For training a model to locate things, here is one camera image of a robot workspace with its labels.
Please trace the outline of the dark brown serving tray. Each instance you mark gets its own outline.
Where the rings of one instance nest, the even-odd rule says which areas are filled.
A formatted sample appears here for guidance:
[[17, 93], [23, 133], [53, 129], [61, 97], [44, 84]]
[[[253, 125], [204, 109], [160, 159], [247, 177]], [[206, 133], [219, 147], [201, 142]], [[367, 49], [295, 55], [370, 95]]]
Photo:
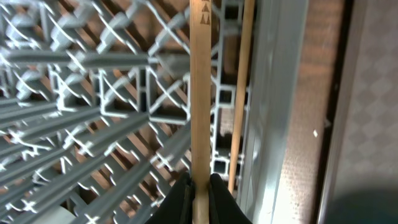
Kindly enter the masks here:
[[354, 1], [317, 223], [360, 189], [397, 189], [397, 1]]

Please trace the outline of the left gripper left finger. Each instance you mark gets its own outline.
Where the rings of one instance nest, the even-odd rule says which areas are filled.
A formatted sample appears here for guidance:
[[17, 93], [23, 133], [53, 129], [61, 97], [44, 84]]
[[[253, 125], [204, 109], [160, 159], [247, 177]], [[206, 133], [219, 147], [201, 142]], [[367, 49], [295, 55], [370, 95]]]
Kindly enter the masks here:
[[192, 224], [195, 185], [190, 174], [183, 173], [146, 224]]

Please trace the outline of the light blue bowl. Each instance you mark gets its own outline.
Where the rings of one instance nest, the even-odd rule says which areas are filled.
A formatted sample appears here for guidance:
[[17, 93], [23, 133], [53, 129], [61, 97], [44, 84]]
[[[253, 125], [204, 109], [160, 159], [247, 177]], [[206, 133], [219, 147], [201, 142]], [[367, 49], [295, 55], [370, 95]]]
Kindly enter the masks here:
[[397, 224], [397, 189], [360, 189], [334, 199], [326, 224]]

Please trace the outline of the wooden chopstick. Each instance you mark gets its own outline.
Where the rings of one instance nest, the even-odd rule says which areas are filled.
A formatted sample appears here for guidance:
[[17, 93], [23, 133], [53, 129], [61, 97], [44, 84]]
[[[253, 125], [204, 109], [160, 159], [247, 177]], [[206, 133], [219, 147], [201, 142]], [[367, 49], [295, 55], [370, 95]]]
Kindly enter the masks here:
[[254, 20], [255, 0], [244, 1], [243, 26], [239, 50], [238, 79], [234, 107], [234, 124], [231, 141], [231, 157], [229, 163], [228, 190], [233, 194], [235, 186], [236, 168], [243, 125], [244, 102], [248, 76], [249, 57], [251, 51], [252, 25]]
[[210, 222], [211, 2], [190, 0], [190, 104], [193, 223]]

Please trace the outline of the white cup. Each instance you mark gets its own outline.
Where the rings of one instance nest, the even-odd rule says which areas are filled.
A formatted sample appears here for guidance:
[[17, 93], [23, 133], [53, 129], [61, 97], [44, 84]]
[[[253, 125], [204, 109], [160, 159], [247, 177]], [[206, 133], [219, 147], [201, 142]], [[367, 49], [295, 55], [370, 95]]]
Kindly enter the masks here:
[[32, 224], [69, 224], [76, 216], [61, 206], [51, 208], [43, 213], [39, 218], [34, 220]]

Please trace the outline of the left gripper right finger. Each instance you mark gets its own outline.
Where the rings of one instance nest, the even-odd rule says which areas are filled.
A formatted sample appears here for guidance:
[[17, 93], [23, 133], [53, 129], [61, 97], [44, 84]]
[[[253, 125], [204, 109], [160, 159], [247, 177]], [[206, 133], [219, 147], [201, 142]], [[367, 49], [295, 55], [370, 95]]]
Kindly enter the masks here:
[[210, 175], [210, 224], [251, 224], [230, 194], [219, 174]]

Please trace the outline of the grey plastic dishwasher rack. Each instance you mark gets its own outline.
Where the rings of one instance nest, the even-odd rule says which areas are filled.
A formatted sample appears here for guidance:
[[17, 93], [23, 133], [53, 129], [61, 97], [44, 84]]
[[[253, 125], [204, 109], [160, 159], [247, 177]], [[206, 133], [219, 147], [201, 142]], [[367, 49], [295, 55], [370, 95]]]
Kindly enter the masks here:
[[[229, 179], [244, 1], [211, 2], [210, 172]], [[307, 1], [256, 1], [233, 195], [272, 223]], [[190, 1], [1, 2], [1, 222], [144, 223], [192, 172]]]

